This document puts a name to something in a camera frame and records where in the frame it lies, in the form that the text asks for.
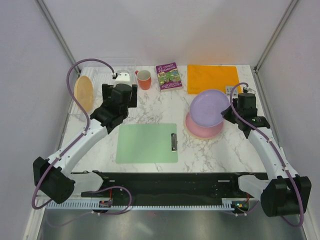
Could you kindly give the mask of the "pink plate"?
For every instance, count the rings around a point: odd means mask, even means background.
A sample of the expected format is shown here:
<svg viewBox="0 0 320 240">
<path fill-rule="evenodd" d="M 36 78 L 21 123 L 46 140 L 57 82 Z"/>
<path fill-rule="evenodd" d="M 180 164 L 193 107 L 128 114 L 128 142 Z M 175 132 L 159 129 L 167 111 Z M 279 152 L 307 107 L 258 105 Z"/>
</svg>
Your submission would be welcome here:
<svg viewBox="0 0 320 240">
<path fill-rule="evenodd" d="M 184 125 L 188 132 L 196 138 L 212 139 L 219 135 L 224 127 L 222 117 L 217 117 L 215 113 L 200 113 L 194 115 L 194 117 L 196 121 L 194 121 L 189 111 L 185 117 Z"/>
</svg>

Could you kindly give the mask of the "purple plate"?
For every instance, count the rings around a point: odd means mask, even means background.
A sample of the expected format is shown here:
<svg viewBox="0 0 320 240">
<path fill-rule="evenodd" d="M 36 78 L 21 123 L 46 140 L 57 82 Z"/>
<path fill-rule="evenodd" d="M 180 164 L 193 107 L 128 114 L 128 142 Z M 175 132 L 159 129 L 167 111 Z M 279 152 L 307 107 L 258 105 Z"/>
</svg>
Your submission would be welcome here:
<svg viewBox="0 0 320 240">
<path fill-rule="evenodd" d="M 199 126 L 211 128 L 223 121 L 221 112 L 230 106 L 229 98 L 216 89 L 199 93 L 191 102 L 189 114 Z"/>
</svg>

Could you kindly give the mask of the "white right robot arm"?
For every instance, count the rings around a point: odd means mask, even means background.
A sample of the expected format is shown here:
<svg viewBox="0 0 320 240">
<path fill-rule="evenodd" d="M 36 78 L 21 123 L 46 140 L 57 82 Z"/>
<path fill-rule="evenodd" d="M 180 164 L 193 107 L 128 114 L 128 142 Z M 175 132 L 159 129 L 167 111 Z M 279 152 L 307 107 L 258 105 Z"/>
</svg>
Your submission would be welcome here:
<svg viewBox="0 0 320 240">
<path fill-rule="evenodd" d="M 281 153 L 267 119 L 258 115 L 255 94 L 238 94 L 221 114 L 243 132 L 267 173 L 266 180 L 260 180 L 253 174 L 240 176 L 229 184 L 230 193 L 240 197 L 246 192 L 256 198 L 268 217 L 304 214 L 311 181 L 307 176 L 299 176 Z"/>
</svg>

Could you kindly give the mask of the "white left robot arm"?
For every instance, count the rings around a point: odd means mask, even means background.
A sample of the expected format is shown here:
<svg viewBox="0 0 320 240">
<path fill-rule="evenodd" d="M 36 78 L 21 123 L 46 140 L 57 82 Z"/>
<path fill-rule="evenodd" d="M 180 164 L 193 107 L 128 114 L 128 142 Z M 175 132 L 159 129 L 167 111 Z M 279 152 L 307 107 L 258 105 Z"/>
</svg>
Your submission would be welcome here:
<svg viewBox="0 0 320 240">
<path fill-rule="evenodd" d="M 83 192 L 106 196 L 110 185 L 98 173 L 72 174 L 72 171 L 95 144 L 123 123 L 130 108 L 137 107 L 137 93 L 136 84 L 103 84 L 103 102 L 90 115 L 79 135 L 48 158 L 38 157 L 33 162 L 35 186 L 57 204 Z"/>
</svg>

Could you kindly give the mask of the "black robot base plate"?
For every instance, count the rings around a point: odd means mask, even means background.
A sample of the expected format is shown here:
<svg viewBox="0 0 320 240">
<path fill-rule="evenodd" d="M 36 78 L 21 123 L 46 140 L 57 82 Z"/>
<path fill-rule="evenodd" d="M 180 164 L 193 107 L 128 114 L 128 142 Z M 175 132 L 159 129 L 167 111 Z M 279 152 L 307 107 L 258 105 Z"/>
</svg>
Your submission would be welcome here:
<svg viewBox="0 0 320 240">
<path fill-rule="evenodd" d="M 111 197 L 126 205 L 218 205 L 223 199 L 251 199 L 241 191 L 238 178 L 243 172 L 220 173 L 119 173 L 100 172 L 100 193 L 81 193 L 82 197 Z"/>
</svg>

